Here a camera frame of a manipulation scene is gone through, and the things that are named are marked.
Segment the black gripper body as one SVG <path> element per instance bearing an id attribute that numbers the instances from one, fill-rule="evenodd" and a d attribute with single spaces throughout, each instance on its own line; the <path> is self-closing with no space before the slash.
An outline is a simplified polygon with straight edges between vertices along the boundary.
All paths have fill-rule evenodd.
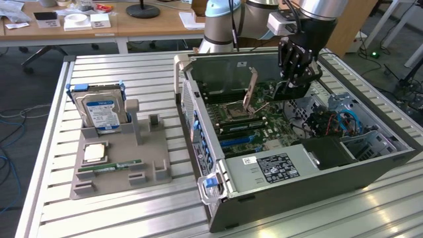
<path id="1" fill-rule="evenodd" d="M 282 40 L 281 46 L 281 62 L 293 56 L 296 52 L 306 59 L 317 60 L 321 50 L 325 48 L 333 32 L 336 30 L 338 20 L 302 19 L 302 29 L 297 32 L 297 25 L 289 24 L 284 29 L 289 31 L 289 40 Z"/>

